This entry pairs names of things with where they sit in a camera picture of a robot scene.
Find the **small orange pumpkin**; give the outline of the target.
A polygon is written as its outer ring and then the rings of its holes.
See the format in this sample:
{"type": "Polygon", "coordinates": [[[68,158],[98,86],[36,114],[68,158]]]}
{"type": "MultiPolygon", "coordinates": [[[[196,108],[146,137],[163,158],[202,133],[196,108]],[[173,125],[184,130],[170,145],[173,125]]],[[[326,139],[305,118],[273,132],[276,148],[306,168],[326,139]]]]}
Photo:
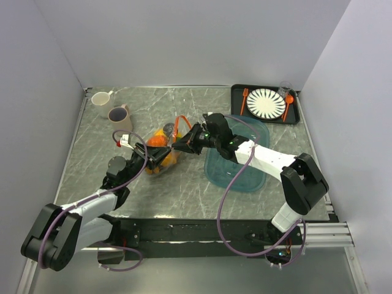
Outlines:
{"type": "Polygon", "coordinates": [[[168,138],[164,135],[155,135],[148,139],[147,145],[150,147],[166,147],[168,138]]]}

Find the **orange dried fruit pieces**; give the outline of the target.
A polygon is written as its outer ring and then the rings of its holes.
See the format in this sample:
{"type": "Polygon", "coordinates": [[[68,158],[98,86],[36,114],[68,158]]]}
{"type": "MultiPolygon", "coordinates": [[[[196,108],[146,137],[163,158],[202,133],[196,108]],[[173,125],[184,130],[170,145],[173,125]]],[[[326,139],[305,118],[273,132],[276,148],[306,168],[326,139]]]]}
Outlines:
{"type": "Polygon", "coordinates": [[[153,169],[148,168],[148,167],[145,168],[145,172],[148,175],[158,175],[161,171],[162,171],[162,169],[160,167],[156,167],[156,168],[153,168],[153,169]]]}

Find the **clear zip top bag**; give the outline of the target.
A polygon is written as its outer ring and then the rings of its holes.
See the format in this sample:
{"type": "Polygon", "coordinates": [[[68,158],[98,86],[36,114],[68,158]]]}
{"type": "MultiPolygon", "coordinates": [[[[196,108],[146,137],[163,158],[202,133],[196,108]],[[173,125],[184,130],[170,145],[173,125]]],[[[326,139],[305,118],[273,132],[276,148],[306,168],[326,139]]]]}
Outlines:
{"type": "Polygon", "coordinates": [[[189,120],[184,115],[179,115],[154,132],[146,142],[151,155],[145,168],[148,175],[163,173],[177,163],[179,151],[171,149],[172,144],[179,142],[190,128],[189,120]]]}

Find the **yellow corn cob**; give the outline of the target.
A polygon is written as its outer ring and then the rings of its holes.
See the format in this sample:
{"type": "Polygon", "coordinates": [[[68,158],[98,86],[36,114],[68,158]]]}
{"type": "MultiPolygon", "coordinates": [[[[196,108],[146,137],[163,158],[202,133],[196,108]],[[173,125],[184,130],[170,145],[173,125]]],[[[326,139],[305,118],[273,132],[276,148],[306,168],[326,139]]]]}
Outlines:
{"type": "Polygon", "coordinates": [[[155,131],[154,136],[163,136],[166,137],[165,132],[163,131],[163,129],[158,129],[157,131],[155,131]]]}

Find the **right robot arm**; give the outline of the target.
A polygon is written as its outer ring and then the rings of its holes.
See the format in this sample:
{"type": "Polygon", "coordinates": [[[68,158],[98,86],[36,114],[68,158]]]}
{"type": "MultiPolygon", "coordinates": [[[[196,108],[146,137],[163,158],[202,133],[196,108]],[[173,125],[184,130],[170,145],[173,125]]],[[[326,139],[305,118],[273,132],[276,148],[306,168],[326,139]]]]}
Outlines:
{"type": "Polygon", "coordinates": [[[194,124],[171,146],[189,154],[200,154],[203,148],[215,148],[226,160],[256,168],[278,179],[285,203],[272,218],[272,226],[268,229],[268,237],[275,244],[282,244],[289,237],[289,229],[294,223],[307,215],[329,191],[329,185],[311,155],[280,153],[234,134],[226,116],[221,113],[208,113],[203,124],[194,124]]]}

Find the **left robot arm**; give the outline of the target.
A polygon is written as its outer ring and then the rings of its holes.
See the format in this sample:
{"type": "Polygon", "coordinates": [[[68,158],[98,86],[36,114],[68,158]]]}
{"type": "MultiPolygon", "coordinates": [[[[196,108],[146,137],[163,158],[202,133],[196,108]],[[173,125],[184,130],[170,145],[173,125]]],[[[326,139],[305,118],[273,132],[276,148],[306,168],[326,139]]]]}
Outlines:
{"type": "Polygon", "coordinates": [[[100,188],[77,202],[58,206],[45,205],[20,252],[37,262],[41,268],[62,270],[80,251],[95,243],[122,245],[121,223],[109,212],[121,207],[130,194],[128,184],[146,167],[156,167],[171,152],[171,148],[143,146],[137,143],[130,159],[112,157],[100,188]]]}

